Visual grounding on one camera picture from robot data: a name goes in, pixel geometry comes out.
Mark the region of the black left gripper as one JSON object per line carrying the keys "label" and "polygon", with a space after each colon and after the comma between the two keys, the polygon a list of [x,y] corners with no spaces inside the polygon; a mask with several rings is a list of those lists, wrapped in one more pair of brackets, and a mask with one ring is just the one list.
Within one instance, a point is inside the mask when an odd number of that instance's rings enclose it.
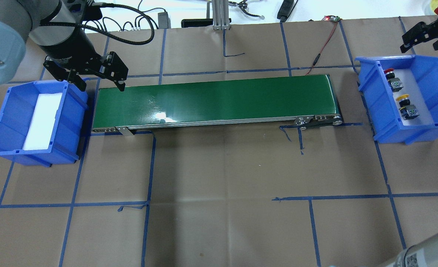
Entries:
{"label": "black left gripper", "polygon": [[86,82],[81,75],[108,79],[124,92],[128,67],[117,53],[98,54],[86,35],[71,35],[58,44],[43,46],[44,67],[57,81],[68,81],[85,92]]}

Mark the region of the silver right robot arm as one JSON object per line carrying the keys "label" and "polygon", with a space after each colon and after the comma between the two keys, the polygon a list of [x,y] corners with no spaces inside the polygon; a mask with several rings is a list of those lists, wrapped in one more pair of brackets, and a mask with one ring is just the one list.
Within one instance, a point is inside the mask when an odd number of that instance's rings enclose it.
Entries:
{"label": "silver right robot arm", "polygon": [[[433,49],[438,50],[438,17],[431,24],[419,22],[402,35],[402,53],[414,46],[435,40]],[[388,260],[381,267],[438,267],[438,233],[402,250],[394,259]]]}

